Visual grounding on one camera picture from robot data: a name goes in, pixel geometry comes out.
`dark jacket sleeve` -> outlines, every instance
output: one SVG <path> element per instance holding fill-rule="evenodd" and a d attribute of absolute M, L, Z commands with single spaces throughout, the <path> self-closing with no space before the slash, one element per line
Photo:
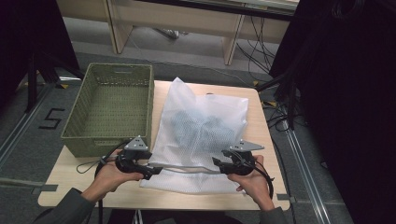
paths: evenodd
<path fill-rule="evenodd" d="M 81 223 L 95 207 L 95 204 L 87 201 L 80 194 L 79 190 L 70 189 L 53 210 L 38 217 L 34 224 Z"/>
<path fill-rule="evenodd" d="M 287 224 L 285 214 L 280 207 L 260 213 L 260 224 Z"/>

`black cable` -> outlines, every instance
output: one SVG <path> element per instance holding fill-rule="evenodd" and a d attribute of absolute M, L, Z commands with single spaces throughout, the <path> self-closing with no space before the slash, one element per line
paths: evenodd
<path fill-rule="evenodd" d="M 270 198 L 273 199 L 273 197 L 274 197 L 274 185 L 272 184 L 272 182 L 274 181 L 274 179 L 271 178 L 271 177 L 268 175 L 268 173 L 267 173 L 267 171 L 265 170 L 264 166 L 263 166 L 261 163 L 255 161 L 255 163 L 258 163 L 258 164 L 262 167 L 262 169 L 263 169 L 263 171 L 262 171 L 261 169 L 257 168 L 255 165 L 252 165 L 252 164 L 248 163 L 247 161 L 245 161 L 245 160 L 242 158 L 242 156 L 239 155 L 237 152 L 232 151 L 232 150 L 227 150 L 227 151 L 229 151 L 230 153 L 232 153 L 233 155 L 235 155 L 235 157 L 238 158 L 238 159 L 243 163 L 243 165 L 245 165 L 246 167 L 253 168 L 254 170 L 256 170 L 257 172 L 259 172 L 259 173 L 265 178 L 265 180 L 267 181 L 267 185 L 268 185 L 268 189 L 269 189 Z"/>
<path fill-rule="evenodd" d="M 267 47 L 265 47 L 265 44 L 262 42 L 262 46 L 264 47 L 264 49 L 265 50 L 267 50 L 267 52 L 269 53 L 269 57 L 271 57 L 271 58 L 275 58 L 275 54 L 273 53 L 273 52 L 271 52 L 271 50 L 269 50 Z"/>
<path fill-rule="evenodd" d="M 268 71 L 268 69 L 264 66 L 264 64 L 260 63 L 259 60 L 255 59 L 254 57 L 252 57 L 251 55 L 249 55 L 246 51 L 244 51 L 238 43 L 236 43 L 236 46 L 237 46 L 237 47 L 242 51 L 242 53 L 249 59 L 249 64 L 248 64 L 249 73 L 250 73 L 250 68 L 249 68 L 249 67 L 250 67 L 250 62 L 254 62 L 258 67 L 260 67 L 260 69 L 261 69 L 262 71 L 264 71 L 265 73 L 268 74 L 269 71 Z"/>
<path fill-rule="evenodd" d="M 268 119 L 268 120 L 267 120 L 267 123 L 269 123 L 269 122 L 271 122 L 271 121 L 273 121 L 273 120 L 275 120 L 275 119 L 283 119 L 283 118 L 285 118 L 285 117 L 286 117 L 286 115 L 279 115 L 279 116 L 276 116 L 276 117 L 274 117 L 274 118 Z"/>
<path fill-rule="evenodd" d="M 286 184 L 286 189 L 287 189 L 288 196 L 289 196 L 289 198 L 291 198 L 290 183 L 289 183 L 288 174 L 286 173 L 285 162 L 283 161 L 283 157 L 282 157 L 282 154 L 280 153 L 279 146 L 275 142 L 274 138 L 271 137 L 271 140 L 272 140 L 272 142 L 273 142 L 273 144 L 275 146 L 275 149 L 276 149 L 276 152 L 277 152 L 277 156 L 279 157 L 280 164 L 282 166 L 283 176 L 285 176 L 285 184 Z M 293 207 L 292 203 L 290 203 L 290 211 L 291 211 L 291 216 L 293 218 L 293 223 L 297 223 L 296 217 L 295 217 L 295 214 L 294 214 L 294 207 Z"/>
<path fill-rule="evenodd" d="M 277 125 L 278 125 L 280 122 L 286 120 L 287 118 L 288 118 L 288 117 L 285 117 L 285 118 L 282 118 L 282 119 L 277 120 L 273 125 L 271 125 L 271 126 L 268 127 L 268 128 L 271 129 L 271 128 L 275 127 L 275 129 L 276 129 L 278 132 L 280 132 L 280 133 L 283 133 L 283 132 L 287 131 L 287 130 L 289 129 L 289 126 L 288 126 L 286 129 L 279 129 L 279 128 L 277 127 Z"/>
<path fill-rule="evenodd" d="M 253 167 L 253 169 L 255 169 L 257 172 L 259 172 L 262 176 L 264 176 L 265 180 L 267 181 L 268 184 L 268 189 L 269 189 L 269 193 L 270 193 L 270 198 L 273 199 L 274 197 L 274 185 L 272 184 L 273 179 L 271 179 L 271 177 L 266 174 L 264 171 L 262 171 L 261 169 L 257 168 L 256 166 Z"/>
<path fill-rule="evenodd" d="M 278 111 L 279 113 L 281 113 L 282 114 L 282 116 L 287 116 L 287 114 L 285 114 L 283 111 L 281 111 L 280 109 L 279 109 L 279 106 L 277 106 L 277 107 L 275 107 L 275 106 L 266 106 L 266 107 L 264 107 L 264 108 L 266 108 L 266 109 L 274 109 L 274 110 L 276 110 L 276 111 Z M 295 114 L 294 116 L 293 116 L 293 118 L 296 118 L 296 117 L 299 117 L 299 116 L 302 116 L 302 117 L 304 117 L 304 114 L 301 112 L 301 110 L 299 110 L 298 109 L 299 108 L 299 106 L 295 106 L 295 109 L 296 109 L 296 112 L 298 113 L 298 114 Z M 268 119 L 267 120 L 267 124 L 269 123 L 269 122 L 271 122 L 272 120 L 274 120 L 274 119 L 276 119 L 276 118 L 281 118 L 282 116 L 277 116 L 277 117 L 275 117 L 275 118 L 273 118 L 273 119 Z M 296 124 L 298 124 L 298 125 L 300 125 L 300 126 L 302 126 L 302 127 L 309 127 L 309 125 L 307 125 L 306 123 L 300 123 L 300 122 L 298 122 L 298 121 L 296 121 L 295 119 L 293 120 L 293 122 L 294 123 L 296 123 Z"/>
<path fill-rule="evenodd" d="M 247 40 L 247 42 L 248 42 L 248 44 L 252 47 L 252 48 L 255 48 L 251 43 L 250 43 L 250 40 Z M 273 53 L 271 53 L 271 51 L 269 51 L 266 47 L 265 47 L 265 45 L 263 45 L 264 46 L 264 48 L 268 51 L 268 53 L 270 53 L 270 55 L 267 55 L 268 57 L 270 57 L 270 58 L 275 58 L 275 55 L 273 54 Z M 259 49 L 256 49 L 258 52 L 260 52 L 260 53 L 265 53 L 264 51 L 262 51 L 262 50 L 259 50 Z"/>
<path fill-rule="evenodd" d="M 269 71 L 269 70 L 271 70 L 271 63 L 269 62 L 269 60 L 268 60 L 268 57 L 267 57 L 267 54 L 265 53 L 265 50 L 267 49 L 265 46 L 264 46 L 264 44 L 263 44 L 263 33 L 262 33 L 262 29 L 263 29 L 263 26 L 264 26 L 264 18 L 262 18 L 262 26 L 261 26 L 261 29 L 260 29 L 260 34 L 257 32 L 257 29 L 256 29 L 256 26 L 255 26 L 255 24 L 254 24 L 254 21 L 253 21 L 253 17 L 250 17 L 250 20 L 251 20 L 251 23 L 252 23 L 252 25 L 253 25 L 253 29 L 254 29 L 254 32 L 255 32 L 255 34 L 256 34 L 256 37 L 257 37 L 257 41 L 260 43 L 260 45 L 261 45 L 261 47 L 262 47 L 262 54 L 263 54 L 263 56 L 264 56 L 264 61 L 265 61 L 265 64 L 266 64 L 266 69 Z"/>
<path fill-rule="evenodd" d="M 89 170 L 91 170 L 91 168 L 94 166 L 94 165 L 96 165 L 96 163 L 98 163 L 98 162 L 100 162 L 100 161 L 88 161 L 88 162 L 84 162 L 84 163 L 82 163 L 82 164 L 80 164 L 80 165 L 78 165 L 77 167 L 76 167 L 76 170 L 77 170 L 77 172 L 79 173 L 79 174 L 85 174 L 85 173 L 87 173 Z M 92 163 L 92 165 L 90 166 L 90 167 L 88 167 L 88 169 L 86 169 L 85 171 L 80 171 L 78 168 L 80 167 L 80 166 L 83 166 L 83 165 L 86 165 L 86 164 L 90 164 L 90 163 Z"/>
<path fill-rule="evenodd" d="M 275 111 L 274 111 L 274 113 L 271 115 L 270 119 L 272 119 L 272 117 L 274 116 L 275 112 L 279 112 L 280 114 L 285 115 L 285 113 L 283 113 L 283 111 L 280 110 L 279 108 L 280 108 L 280 105 L 277 105 L 277 106 L 274 108 Z"/>
<path fill-rule="evenodd" d="M 270 124 L 270 122 L 268 122 L 268 128 L 272 129 L 274 127 L 276 127 L 276 125 L 278 125 L 280 122 L 286 120 L 288 117 L 287 116 L 280 116 L 279 118 L 277 118 L 275 120 L 275 122 L 273 124 Z"/>
<path fill-rule="evenodd" d="M 130 140 L 123 141 L 123 142 L 119 143 L 118 145 L 116 145 L 115 147 L 113 147 L 110 151 L 108 151 L 107 155 L 105 155 L 105 156 L 104 156 L 103 158 L 101 158 L 99 161 L 91 161 L 91 162 L 98 163 L 98 166 L 96 167 L 96 170 L 95 170 L 95 175 L 94 175 L 94 177 L 96 177 L 96 176 L 99 174 L 100 170 L 101 170 L 102 167 L 106 164 L 106 161 L 107 161 L 108 158 L 110 158 L 111 154 L 113 154 L 113 152 L 114 152 L 115 150 L 117 150 L 117 148 L 119 148 L 120 146 L 125 145 L 125 144 L 127 144 L 127 143 L 129 143 L 129 142 L 130 142 Z M 82 163 L 82 164 L 80 164 L 79 166 L 84 165 L 84 164 L 88 164 L 88 163 L 91 163 L 91 162 Z M 90 214 L 89 214 L 88 217 L 87 217 L 87 220 L 86 220 L 86 222 L 85 222 L 86 224 L 88 224 L 88 223 L 90 222 L 91 215 L 92 215 L 92 211 L 90 212 Z M 102 199 L 98 201 L 98 216 L 99 216 L 98 223 L 99 223 L 99 224 L 103 224 L 103 200 L 102 200 Z"/>

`black curtain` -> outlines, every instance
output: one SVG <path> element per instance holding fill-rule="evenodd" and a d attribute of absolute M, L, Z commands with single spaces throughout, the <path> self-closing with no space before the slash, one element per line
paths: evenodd
<path fill-rule="evenodd" d="M 49 55 L 79 69 L 75 52 L 56 1 L 5 0 L 0 4 L 0 108 L 12 96 L 27 73 L 29 59 L 35 55 L 35 68 L 46 81 L 56 81 Z"/>
<path fill-rule="evenodd" d="M 274 74 L 310 29 L 290 24 Z M 327 29 L 295 79 L 305 117 L 354 222 L 396 223 L 396 14 L 366 0 L 359 16 L 332 18 Z"/>

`hand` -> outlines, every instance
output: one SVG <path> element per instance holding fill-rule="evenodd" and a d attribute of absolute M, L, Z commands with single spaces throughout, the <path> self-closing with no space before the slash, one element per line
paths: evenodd
<path fill-rule="evenodd" d="M 263 156 L 254 156 L 256 162 L 260 164 L 264 163 Z M 228 179 L 237 182 L 240 186 L 236 189 L 236 191 L 245 190 L 245 192 L 253 199 L 253 201 L 259 205 L 262 211 L 270 211 L 274 209 L 274 203 L 272 202 L 267 181 L 264 176 L 262 176 L 256 170 L 253 170 L 248 175 L 236 175 L 231 174 L 227 175 Z"/>
<path fill-rule="evenodd" d="M 106 197 L 111 191 L 126 181 L 138 181 L 144 176 L 140 173 L 123 173 L 117 168 L 114 161 L 109 161 L 97 174 L 91 185 L 81 193 L 81 196 L 90 202 L 96 203 Z"/>

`gray floor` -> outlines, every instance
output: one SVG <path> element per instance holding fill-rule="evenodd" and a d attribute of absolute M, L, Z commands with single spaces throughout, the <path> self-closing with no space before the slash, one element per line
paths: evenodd
<path fill-rule="evenodd" d="M 219 84 L 229 86 L 251 87 L 253 80 L 263 83 L 270 77 L 237 50 L 232 65 L 224 65 L 221 38 L 210 35 L 185 34 L 178 40 L 171 40 L 158 32 L 145 27 L 135 27 L 123 53 L 113 53 L 108 27 L 105 23 L 80 21 L 64 18 L 68 33 L 78 56 L 81 70 L 89 63 L 151 63 L 157 79 L 172 80 L 180 77 L 186 82 Z M 245 50 L 251 50 L 246 40 L 238 41 Z M 266 44 L 267 48 L 276 53 L 278 45 Z M 184 66 L 170 63 L 188 64 Z M 51 167 L 56 162 L 62 142 L 59 139 L 64 122 L 55 130 L 38 129 L 49 126 L 45 121 L 51 108 L 64 108 L 56 112 L 57 118 L 66 120 L 71 104 L 78 92 L 79 82 L 69 82 L 67 89 L 49 87 L 49 93 L 35 117 L 28 124 L 25 133 L 12 149 L 6 162 L 0 166 L 0 223 L 30 223 L 45 208 L 37 204 L 34 185 L 45 183 Z M 260 97 L 265 101 L 273 101 L 274 88 L 264 91 Z M 0 114 L 0 143 L 7 140 L 8 135 L 23 116 L 26 106 L 26 87 L 22 86 L 15 94 L 9 106 Z M 274 109 L 264 109 L 267 119 L 278 116 Z M 321 157 L 315 140 L 304 124 L 304 118 L 297 118 L 295 133 L 301 150 L 306 159 L 318 195 L 325 204 L 331 223 L 353 223 L 346 206 L 332 181 L 331 175 L 320 165 Z M 296 223 L 322 223 L 318 221 L 298 162 L 293 154 L 285 132 L 276 128 L 270 129 L 271 135 L 279 147 L 278 159 L 284 164 L 284 179 L 289 183 L 290 195 L 296 200 L 292 205 Z M 258 223 L 258 214 L 254 211 L 228 212 L 244 223 Z M 291 209 L 285 211 L 289 223 L 293 223 Z"/>

